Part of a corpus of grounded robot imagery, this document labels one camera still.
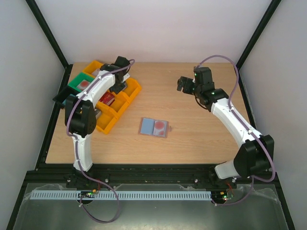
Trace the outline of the pink leather card holder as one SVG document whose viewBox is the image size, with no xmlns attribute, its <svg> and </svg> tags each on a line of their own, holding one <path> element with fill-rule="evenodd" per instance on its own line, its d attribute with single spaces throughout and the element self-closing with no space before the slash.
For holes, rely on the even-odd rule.
<svg viewBox="0 0 307 230">
<path fill-rule="evenodd" d="M 167 138 L 169 128 L 170 126 L 168 121 L 142 117 L 138 134 Z"/>
</svg>

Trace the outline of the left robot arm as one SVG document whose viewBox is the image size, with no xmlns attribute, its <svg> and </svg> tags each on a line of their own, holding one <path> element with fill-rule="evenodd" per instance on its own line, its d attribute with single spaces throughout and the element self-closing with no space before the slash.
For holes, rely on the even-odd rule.
<svg viewBox="0 0 307 230">
<path fill-rule="evenodd" d="M 95 106 L 109 89 L 115 93 L 122 90 L 134 63 L 134 59 L 119 56 L 115 63 L 102 65 L 97 76 L 82 92 L 67 97 L 65 126 L 66 134 L 73 140 L 75 169 L 87 172 L 92 167 L 91 137 L 97 123 Z"/>
</svg>

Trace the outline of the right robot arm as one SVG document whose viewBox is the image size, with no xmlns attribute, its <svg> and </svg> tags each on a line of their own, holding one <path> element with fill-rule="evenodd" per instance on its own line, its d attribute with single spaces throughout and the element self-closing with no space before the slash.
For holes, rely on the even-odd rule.
<svg viewBox="0 0 307 230">
<path fill-rule="evenodd" d="M 209 182 L 221 187 L 227 178 L 256 176 L 273 169 L 274 140 L 262 135 L 238 112 L 223 89 L 217 89 L 208 67 L 195 67 L 194 78 L 180 77 L 177 90 L 193 95 L 202 107 L 215 115 L 235 139 L 239 149 L 233 160 L 218 164 Z"/>
</svg>

